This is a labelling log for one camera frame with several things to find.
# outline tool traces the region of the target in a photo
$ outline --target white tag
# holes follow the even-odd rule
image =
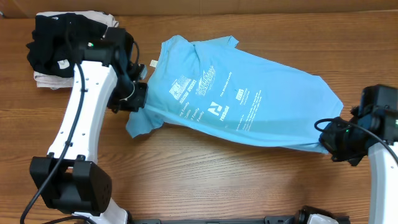
[[[60,66],[60,69],[66,69],[69,67],[69,61],[68,59],[58,61],[58,65]]]
[[[156,60],[151,60],[149,66],[156,68],[157,61]]]

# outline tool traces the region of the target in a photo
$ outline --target t-shirt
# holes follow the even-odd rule
[[[216,40],[190,43],[176,35],[162,44],[145,108],[130,114],[130,135],[167,122],[242,144],[326,152],[314,123],[343,108],[329,86],[234,48],[233,37]]]

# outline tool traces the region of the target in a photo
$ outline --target blue fabric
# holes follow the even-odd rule
[[[129,134],[167,122],[253,146],[326,152],[313,124],[340,115],[338,97],[320,77],[235,49],[237,43],[189,43],[179,35],[164,42]]]

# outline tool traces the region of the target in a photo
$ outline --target wood grain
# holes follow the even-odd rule
[[[241,50],[320,75],[343,101],[346,119],[364,87],[398,87],[396,12],[118,20],[139,43],[147,65],[173,35],[233,35]],[[33,29],[33,19],[0,21],[0,223],[18,223],[35,193],[30,160],[46,154],[70,94],[36,87],[25,47]],[[312,205],[348,214],[354,224],[368,221],[367,159],[350,167],[327,155],[245,146],[172,125],[132,139],[127,120],[128,113],[106,112],[99,165],[113,179],[115,201],[135,218],[261,218]],[[39,199],[27,223],[63,216]]]

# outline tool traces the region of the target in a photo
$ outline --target black fabric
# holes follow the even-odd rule
[[[63,78],[73,77],[74,67],[65,42],[67,26],[72,47],[79,42],[101,39],[108,28],[105,24],[74,13],[51,17],[36,16],[35,19],[36,27],[32,32],[34,41],[26,45],[30,50],[27,59],[36,72]],[[65,59],[70,66],[60,69],[58,61]]]

